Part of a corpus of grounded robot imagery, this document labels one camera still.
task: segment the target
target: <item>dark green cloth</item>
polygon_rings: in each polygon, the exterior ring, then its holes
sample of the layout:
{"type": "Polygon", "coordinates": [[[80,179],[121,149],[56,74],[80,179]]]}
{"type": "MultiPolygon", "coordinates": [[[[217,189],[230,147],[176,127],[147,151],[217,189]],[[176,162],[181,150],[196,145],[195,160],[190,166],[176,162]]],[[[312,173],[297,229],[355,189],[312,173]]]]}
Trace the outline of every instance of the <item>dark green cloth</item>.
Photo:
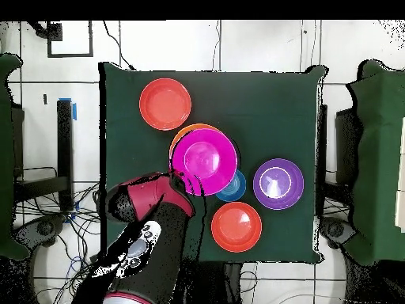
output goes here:
{"type": "MultiPolygon", "coordinates": [[[[200,260],[302,261],[316,263],[312,250],[314,219],[314,161],[317,85],[323,66],[305,74],[208,73],[175,71],[126,71],[104,64],[107,107],[107,187],[153,171],[168,171],[168,149],[173,137],[189,124],[210,124],[234,140],[241,155],[240,170],[248,186],[241,202],[252,205],[263,222],[257,244],[243,253],[229,253],[212,238],[210,223],[224,203],[206,198],[200,260]],[[158,131],[141,117],[139,96],[157,78],[181,82],[191,95],[191,114],[176,130],[158,131]],[[305,190],[293,207],[272,211],[253,194],[255,171],[265,161],[285,158],[296,163],[305,179],[305,190]]],[[[191,197],[197,214],[189,222],[184,257],[195,258],[202,231],[203,198],[191,197]]],[[[108,223],[108,244],[122,230],[108,223]]]]}
{"type": "Polygon", "coordinates": [[[28,250],[11,237],[13,227],[14,203],[14,141],[11,119],[11,94],[7,87],[7,78],[11,72],[21,66],[18,57],[0,54],[0,256],[22,260],[28,257],[28,250]]]}
{"type": "Polygon", "coordinates": [[[363,265],[405,260],[405,234],[395,226],[405,73],[368,61],[361,79],[350,87],[364,131],[358,145],[358,178],[353,190],[353,223],[359,234],[345,248],[363,265]]]}

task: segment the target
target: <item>magenta plate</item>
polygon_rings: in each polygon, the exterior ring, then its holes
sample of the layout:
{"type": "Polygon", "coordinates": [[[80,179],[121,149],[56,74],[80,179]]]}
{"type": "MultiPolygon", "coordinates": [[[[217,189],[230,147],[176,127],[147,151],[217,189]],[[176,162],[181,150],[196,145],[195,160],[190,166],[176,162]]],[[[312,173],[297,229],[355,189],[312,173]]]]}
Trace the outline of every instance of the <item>magenta plate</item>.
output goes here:
{"type": "Polygon", "coordinates": [[[237,171],[237,152],[220,131],[201,128],[183,136],[173,149],[172,168],[183,175],[186,191],[209,196],[220,192],[237,171]]]}

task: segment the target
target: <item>purple plate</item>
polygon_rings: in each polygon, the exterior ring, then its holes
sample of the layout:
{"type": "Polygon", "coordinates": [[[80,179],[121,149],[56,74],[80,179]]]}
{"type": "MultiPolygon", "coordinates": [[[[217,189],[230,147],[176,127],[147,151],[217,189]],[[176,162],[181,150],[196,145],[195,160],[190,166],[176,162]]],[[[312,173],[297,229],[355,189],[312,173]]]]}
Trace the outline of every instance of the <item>purple plate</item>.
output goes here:
{"type": "Polygon", "coordinates": [[[291,161],[275,158],[263,163],[253,178],[257,200],[272,210],[292,207],[302,196],[304,177],[291,161]]]}

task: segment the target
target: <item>white tile floor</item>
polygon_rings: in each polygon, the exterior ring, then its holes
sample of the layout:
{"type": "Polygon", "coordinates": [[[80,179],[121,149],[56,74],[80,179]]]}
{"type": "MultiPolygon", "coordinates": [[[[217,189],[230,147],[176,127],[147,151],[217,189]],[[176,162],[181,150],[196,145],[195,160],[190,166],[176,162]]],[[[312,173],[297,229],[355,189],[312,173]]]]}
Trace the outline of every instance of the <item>white tile floor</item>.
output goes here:
{"type": "MultiPolygon", "coordinates": [[[[365,59],[377,58],[396,69],[405,67],[401,35],[392,35],[384,26],[398,23],[379,21],[228,21],[217,26],[208,21],[107,21],[109,32],[121,43],[123,57],[138,70],[222,70],[222,71],[305,71],[313,64],[329,68],[323,87],[323,103],[328,105],[327,170],[336,171],[335,127],[337,111],[352,106],[344,84],[355,80],[365,59]],[[221,32],[221,43],[218,42],[221,32]]],[[[56,50],[76,53],[85,48],[85,25],[63,23],[66,40],[54,43],[56,50]],[[78,36],[71,42],[68,36],[78,36]]],[[[97,63],[112,62],[127,69],[114,40],[107,36],[102,21],[93,21],[93,57],[48,58],[47,42],[35,35],[26,22],[0,24],[2,52],[20,56],[21,71],[9,76],[13,100],[25,109],[25,167],[56,167],[56,101],[69,97],[77,103],[74,120],[74,180],[80,191],[99,180],[99,74],[97,63]]],[[[52,171],[32,172],[32,178],[51,176],[52,171]]],[[[333,181],[334,173],[327,179],[333,181]]],[[[47,199],[39,199],[49,204],[47,199]]],[[[82,207],[94,208],[91,198],[82,207]]],[[[32,219],[18,215],[15,225],[32,219]]],[[[93,223],[89,230],[99,232],[93,223]]],[[[69,224],[62,238],[72,257],[78,254],[76,236],[69,224]]],[[[96,235],[86,234],[90,254],[100,246],[96,235]]],[[[323,238],[319,251],[324,260],[311,264],[257,263],[244,265],[240,281],[244,304],[341,304],[345,290],[345,265],[339,251],[329,249],[323,238]]],[[[70,268],[65,246],[40,248],[34,275],[36,290],[60,288],[70,268]]],[[[41,304],[51,304],[58,290],[39,294],[41,304]]],[[[68,304],[65,293],[59,304],[68,304]]]]}

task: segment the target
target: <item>orange plate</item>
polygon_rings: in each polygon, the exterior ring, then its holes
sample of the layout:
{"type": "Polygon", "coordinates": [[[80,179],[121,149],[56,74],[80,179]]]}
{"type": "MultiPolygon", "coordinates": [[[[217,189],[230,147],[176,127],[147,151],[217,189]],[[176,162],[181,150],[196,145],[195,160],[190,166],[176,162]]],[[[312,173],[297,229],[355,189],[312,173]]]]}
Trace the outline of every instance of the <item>orange plate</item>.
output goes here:
{"type": "Polygon", "coordinates": [[[178,81],[159,78],[143,89],[139,110],[150,126],[169,131],[179,127],[190,115],[190,94],[178,81]]]}
{"type": "Polygon", "coordinates": [[[253,247],[262,233],[262,221],[256,210],[242,202],[223,205],[212,218],[215,242],[228,252],[244,252],[253,247]]]}
{"type": "Polygon", "coordinates": [[[194,123],[190,126],[186,126],[185,128],[182,128],[174,137],[172,144],[170,145],[170,149],[168,150],[168,155],[169,157],[172,156],[172,151],[174,146],[176,145],[177,141],[181,139],[181,137],[185,134],[187,134],[189,131],[193,131],[195,129],[201,129],[201,128],[208,128],[208,129],[214,129],[215,131],[219,131],[217,128],[212,127],[210,125],[205,125],[204,123],[194,123]]]}

